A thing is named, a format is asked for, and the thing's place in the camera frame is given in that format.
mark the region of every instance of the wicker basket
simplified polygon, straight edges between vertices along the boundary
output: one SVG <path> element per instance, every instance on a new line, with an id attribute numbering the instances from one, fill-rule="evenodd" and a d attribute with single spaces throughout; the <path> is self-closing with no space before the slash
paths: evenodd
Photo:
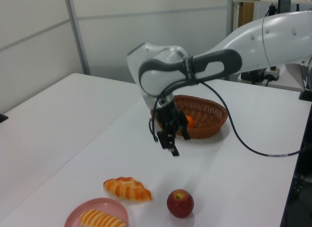
<path id="1" fill-rule="evenodd" d="M 175 104 L 185 115 L 194 119 L 194 128 L 188 128 L 193 139 L 212 137 L 219 132 L 228 117 L 225 108 L 211 100 L 176 95 Z"/>

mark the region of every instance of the apple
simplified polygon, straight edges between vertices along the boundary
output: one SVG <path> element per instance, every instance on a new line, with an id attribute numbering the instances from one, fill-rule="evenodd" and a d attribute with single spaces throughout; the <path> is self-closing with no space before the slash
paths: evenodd
<path id="1" fill-rule="evenodd" d="M 167 207 L 175 217 L 185 218 L 193 210 L 194 199 L 186 190 L 176 189 L 169 194 Z"/>

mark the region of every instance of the shelf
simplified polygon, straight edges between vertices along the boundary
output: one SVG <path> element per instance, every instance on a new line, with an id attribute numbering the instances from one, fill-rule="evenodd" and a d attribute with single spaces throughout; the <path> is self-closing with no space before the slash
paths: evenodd
<path id="1" fill-rule="evenodd" d="M 266 2 L 266 3 L 277 3 L 278 0 L 233 0 L 233 2 Z M 312 5 L 312 0 L 292 0 L 291 4 L 307 4 L 307 5 Z"/>

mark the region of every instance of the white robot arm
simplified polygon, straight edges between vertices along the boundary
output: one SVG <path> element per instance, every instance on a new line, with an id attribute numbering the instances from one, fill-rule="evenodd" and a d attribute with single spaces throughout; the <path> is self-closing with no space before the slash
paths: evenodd
<path id="1" fill-rule="evenodd" d="M 189 137 L 184 114 L 173 110 L 172 91 L 311 55 L 312 12 L 304 11 L 250 22 L 233 31 L 216 47 L 192 57 L 179 46 L 144 43 L 128 54 L 127 63 L 147 106 L 154 110 L 163 126 L 163 131 L 157 133 L 162 147 L 178 155 L 175 133 L 181 130 L 185 139 Z"/>

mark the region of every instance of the orange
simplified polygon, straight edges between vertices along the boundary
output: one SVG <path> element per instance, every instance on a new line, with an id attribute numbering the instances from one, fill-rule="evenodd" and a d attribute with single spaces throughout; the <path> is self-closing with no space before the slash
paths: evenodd
<path id="1" fill-rule="evenodd" d="M 195 126 L 194 119 L 191 116 L 186 116 L 186 118 L 189 121 L 187 127 L 188 128 L 194 128 L 194 126 Z"/>

